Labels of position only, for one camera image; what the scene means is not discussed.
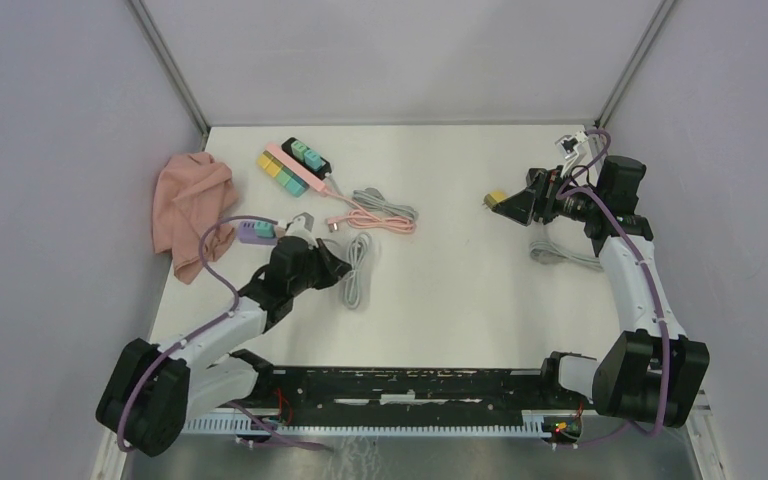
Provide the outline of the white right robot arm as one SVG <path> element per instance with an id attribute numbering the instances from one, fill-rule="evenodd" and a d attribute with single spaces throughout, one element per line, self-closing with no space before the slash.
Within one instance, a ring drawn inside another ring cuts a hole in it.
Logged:
<path id="1" fill-rule="evenodd" d="M 710 363 L 707 345 L 688 338 L 669 306 L 654 258 L 654 235 L 636 213 L 646 166 L 610 155 L 595 185 L 573 170 L 532 168 L 514 195 L 487 194 L 493 213 L 523 226 L 558 217 L 578 221 L 606 275 L 622 331 L 600 360 L 552 353 L 537 382 L 540 400 L 562 408 L 577 394 L 598 414 L 655 429 L 685 424 Z"/>

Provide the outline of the purple power strip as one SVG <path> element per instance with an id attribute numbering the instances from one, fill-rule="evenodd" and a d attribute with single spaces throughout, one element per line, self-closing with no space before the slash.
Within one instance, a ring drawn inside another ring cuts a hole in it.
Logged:
<path id="1" fill-rule="evenodd" d="M 252 226 L 255 221 L 263 221 L 263 220 L 243 220 L 237 225 L 237 240 L 240 243 L 243 244 L 249 244 L 249 245 L 262 245 L 262 246 L 270 246 L 275 245 L 278 241 L 278 234 L 276 233 L 276 225 L 275 225 L 275 237 L 274 238 L 258 238 L 253 230 Z"/>

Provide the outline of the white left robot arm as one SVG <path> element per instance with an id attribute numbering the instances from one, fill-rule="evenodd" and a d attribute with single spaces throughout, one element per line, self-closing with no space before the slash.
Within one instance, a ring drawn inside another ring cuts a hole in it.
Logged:
<path id="1" fill-rule="evenodd" d="M 155 457 L 189 420 L 233 400 L 267 404 L 274 379 L 234 348 L 283 320 L 298 295 L 331 288 L 351 270 L 321 239 L 279 239 L 269 261 L 234 291 L 216 318 L 165 342 L 137 338 L 126 344 L 96 407 L 96 421 L 115 434 L 123 451 Z"/>

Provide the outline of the pink power strip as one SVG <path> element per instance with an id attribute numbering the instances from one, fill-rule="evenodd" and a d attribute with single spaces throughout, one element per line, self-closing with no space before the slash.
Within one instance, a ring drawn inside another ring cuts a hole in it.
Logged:
<path id="1" fill-rule="evenodd" d="M 265 151 L 271 154 L 283 167 L 289 169 L 294 175 L 303 180 L 310 188 L 325 195 L 328 191 L 326 183 L 308 171 L 298 161 L 286 154 L 277 144 L 267 143 Z"/>

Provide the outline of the teal usb charger plug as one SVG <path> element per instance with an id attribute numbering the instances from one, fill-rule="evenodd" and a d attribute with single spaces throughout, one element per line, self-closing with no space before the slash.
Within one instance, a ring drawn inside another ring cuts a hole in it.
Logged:
<path id="1" fill-rule="evenodd" d="M 267 239 L 275 237 L 275 225 L 271 222 L 255 221 L 252 230 L 258 238 Z"/>

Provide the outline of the yellow usb charger plug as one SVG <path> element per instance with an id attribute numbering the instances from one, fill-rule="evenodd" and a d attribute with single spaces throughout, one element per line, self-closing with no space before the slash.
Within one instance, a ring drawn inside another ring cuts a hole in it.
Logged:
<path id="1" fill-rule="evenodd" d="M 507 194 L 501 190 L 495 190 L 487 193 L 483 197 L 483 204 L 490 210 L 496 209 L 502 202 L 508 198 Z"/>

